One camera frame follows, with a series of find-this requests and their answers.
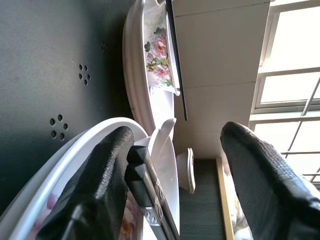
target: window frame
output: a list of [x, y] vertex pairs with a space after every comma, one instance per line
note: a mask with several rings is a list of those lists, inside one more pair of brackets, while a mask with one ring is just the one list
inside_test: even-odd
[[[287, 158], [289, 155], [297, 154], [320, 154], [320, 149], [319, 151], [291, 151], [291, 146], [296, 139], [301, 124], [307, 121], [320, 121], [320, 98], [314, 99], [315, 92], [317, 88], [320, 88], [320, 86], [315, 87], [312, 95], [307, 100], [261, 103], [266, 77], [320, 72], [320, 66], [290, 70], [274, 70], [268, 69], [264, 66], [264, 64], [268, 61], [268, 58], [272, 52], [280, 14], [283, 12], [315, 7], [320, 7], [320, 1], [304, 0], [282, 4], [279, 1], [274, 1], [270, 4], [269, 15], [266, 22], [266, 29], [264, 33], [248, 127], [254, 131], [257, 124], [299, 122], [299, 126], [295, 132], [288, 151], [281, 152], [285, 158]], [[320, 189], [320, 182], [315, 182], [314, 179], [319, 175], [320, 162], [319, 168], [315, 169], [313, 173], [305, 173], [305, 176], [312, 176], [310, 181], [318, 189]]]

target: ventilation holes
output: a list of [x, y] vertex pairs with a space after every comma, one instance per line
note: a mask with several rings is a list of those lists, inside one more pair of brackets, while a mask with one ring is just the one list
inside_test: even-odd
[[101, 52], [103, 52], [103, 56], [106, 59], [108, 57], [108, 45], [104, 41], [101, 41]]
[[61, 141], [63, 141], [63, 140], [65, 140], [65, 135], [63, 133], [60, 133], [59, 138], [60, 138]]
[[51, 131], [50, 136], [51, 138], [56, 139], [57, 132], [60, 132], [58, 139], [63, 141], [66, 138], [66, 131], [69, 126], [67, 123], [63, 123], [63, 116], [61, 114], [59, 114], [56, 119], [58, 120], [57, 122], [54, 118], [50, 118], [49, 120], [50, 126], [54, 128], [54, 130]]
[[88, 74], [88, 66], [87, 65], [81, 65], [79, 64], [79, 69], [80, 69], [80, 73], [79, 73], [79, 79], [83, 80], [84, 85], [88, 85], [89, 80], [91, 79], [90, 74]]
[[56, 138], [56, 136], [57, 136], [56, 131], [52, 131], [52, 132], [51, 132], [51, 137], [52, 137], [53, 139], [55, 139], [55, 138]]
[[51, 126], [54, 126], [55, 123], [56, 123], [56, 121], [55, 121], [53, 118], [51, 118], [51, 119], [50, 119], [50, 125], [51, 125]]

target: white wall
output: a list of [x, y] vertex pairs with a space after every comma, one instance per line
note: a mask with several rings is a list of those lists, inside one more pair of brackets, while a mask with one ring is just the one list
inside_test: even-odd
[[227, 121], [247, 125], [267, 21], [266, 0], [174, 0], [188, 121], [175, 98], [176, 153], [223, 155]]

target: metal window bar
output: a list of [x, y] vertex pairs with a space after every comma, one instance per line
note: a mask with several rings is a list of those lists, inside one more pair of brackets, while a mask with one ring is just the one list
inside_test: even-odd
[[297, 154], [320, 154], [320, 151], [285, 151], [281, 152], [282, 155], [297, 155]]
[[[311, 96], [310, 96], [309, 99], [306, 101], [306, 104], [305, 104], [305, 106], [304, 106], [304, 109], [303, 109], [303, 111], [302, 111], [302, 113], [301, 113], [301, 117], [303, 117], [303, 116], [305, 116], [305, 115], [307, 114], [307, 112], [308, 112], [308, 110], [309, 110], [309, 107], [310, 107], [310, 105], [311, 105], [311, 103], [312, 103], [312, 100], [314, 99], [314, 96], [315, 96], [315, 94], [316, 94], [316, 91], [317, 91], [317, 89], [318, 89], [319, 84], [320, 84], [320, 77], [319, 77], [317, 83], [316, 83], [315, 86], [314, 86], [314, 89], [313, 89], [313, 91], [312, 91]], [[296, 140], [296, 138], [297, 138], [297, 135], [298, 135], [298, 132], [299, 132], [299, 130], [300, 130], [300, 127], [301, 127], [302, 123], [303, 123], [303, 120], [299, 121], [299, 125], [298, 125], [298, 127], [297, 127], [297, 129], [296, 129], [296, 131], [295, 131], [295, 134], [294, 134], [294, 136], [293, 136], [293, 139], [292, 139], [292, 141], [291, 141], [291, 144], [290, 144], [290, 146], [289, 146], [289, 148], [288, 148], [288, 150], [287, 150], [287, 153], [285, 154], [285, 158], [288, 157], [289, 152], [291, 151], [291, 148], [292, 148], [292, 146], [293, 146], [293, 144], [294, 144], [294, 142], [295, 142], [295, 140]], [[311, 183], [313, 183], [315, 177], [316, 177], [315, 175], [312, 177], [312, 179], [310, 180]]]
[[314, 176], [314, 177], [316, 177], [316, 176], [320, 176], [320, 173], [304, 173], [302, 175], [303, 176]]

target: dark gray metal panel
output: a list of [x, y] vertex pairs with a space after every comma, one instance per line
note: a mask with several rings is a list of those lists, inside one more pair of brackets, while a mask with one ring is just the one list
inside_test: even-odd
[[122, 31], [132, 4], [0, 2], [0, 214], [68, 140], [105, 119], [132, 118], [122, 66]]
[[194, 161], [194, 194], [179, 189], [181, 240], [226, 239], [217, 173], [214, 160]]

